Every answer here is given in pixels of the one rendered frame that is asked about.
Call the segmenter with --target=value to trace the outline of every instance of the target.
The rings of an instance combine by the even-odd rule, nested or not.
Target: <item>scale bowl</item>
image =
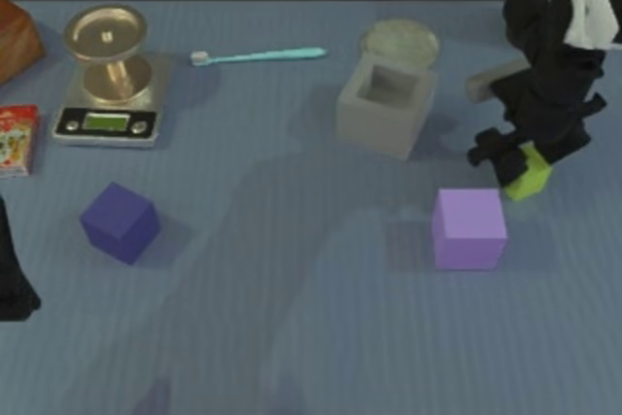
[[[135,9],[121,4],[100,5],[69,20],[65,47],[78,60],[109,63],[138,53],[147,36],[147,22]]]

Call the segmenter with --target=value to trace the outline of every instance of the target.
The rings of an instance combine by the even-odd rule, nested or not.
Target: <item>blue cube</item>
[[[80,216],[90,244],[126,264],[154,241],[160,222],[154,204],[119,184],[110,184]]]

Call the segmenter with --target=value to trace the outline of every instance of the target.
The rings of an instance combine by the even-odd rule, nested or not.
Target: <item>yellow-green cube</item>
[[[524,146],[521,150],[527,157],[527,172],[503,190],[514,201],[540,193],[546,187],[553,171],[553,167],[546,162],[533,145]]]

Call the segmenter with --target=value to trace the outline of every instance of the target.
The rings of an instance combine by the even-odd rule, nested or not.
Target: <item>lavender block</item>
[[[118,184],[110,184],[80,216],[90,244],[133,264],[160,230],[154,204]]]
[[[432,236],[437,268],[494,268],[507,242],[499,191],[440,190]]]

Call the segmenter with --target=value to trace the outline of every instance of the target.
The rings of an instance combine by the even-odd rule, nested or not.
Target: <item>toothbrush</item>
[[[328,55],[322,48],[289,49],[284,51],[270,51],[231,55],[228,57],[210,57],[207,51],[193,52],[190,62],[195,67],[213,65],[215,63],[252,62],[260,60],[301,60],[305,58],[320,58]]]

